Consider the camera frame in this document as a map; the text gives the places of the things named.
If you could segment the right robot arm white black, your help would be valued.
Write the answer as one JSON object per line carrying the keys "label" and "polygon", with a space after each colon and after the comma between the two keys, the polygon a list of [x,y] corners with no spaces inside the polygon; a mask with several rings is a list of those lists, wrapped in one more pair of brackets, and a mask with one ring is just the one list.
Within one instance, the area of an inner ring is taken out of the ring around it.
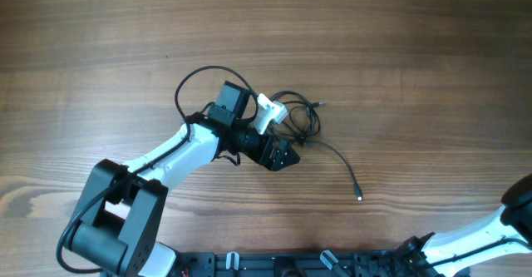
{"label": "right robot arm white black", "polygon": [[531,175],[514,183],[492,214],[458,230],[411,237],[392,254],[394,276],[457,276],[473,265],[531,252]]}

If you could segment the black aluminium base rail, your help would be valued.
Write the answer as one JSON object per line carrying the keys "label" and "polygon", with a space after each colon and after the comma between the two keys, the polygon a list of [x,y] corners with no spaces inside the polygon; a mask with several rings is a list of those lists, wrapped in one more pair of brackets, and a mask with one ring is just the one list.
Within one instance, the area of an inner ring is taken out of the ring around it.
{"label": "black aluminium base rail", "polygon": [[424,260],[394,259],[391,250],[335,253],[336,263],[326,265],[319,254],[238,254],[175,251],[168,258],[154,252],[134,263],[135,276],[438,276],[433,268],[417,268]]}

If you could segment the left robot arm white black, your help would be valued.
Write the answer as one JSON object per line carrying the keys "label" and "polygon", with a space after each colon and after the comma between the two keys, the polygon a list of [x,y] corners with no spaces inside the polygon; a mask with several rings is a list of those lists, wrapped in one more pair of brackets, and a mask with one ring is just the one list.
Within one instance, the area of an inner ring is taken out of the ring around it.
{"label": "left robot arm white black", "polygon": [[167,195],[188,175],[217,159],[239,165],[247,156],[270,171],[300,161],[292,145],[267,135],[280,121],[279,102],[257,99],[258,114],[242,115],[252,93],[226,82],[217,101],[185,118],[179,131],[153,151],[118,164],[97,163],[57,246],[94,264],[101,276],[188,276],[191,266],[156,240]]}

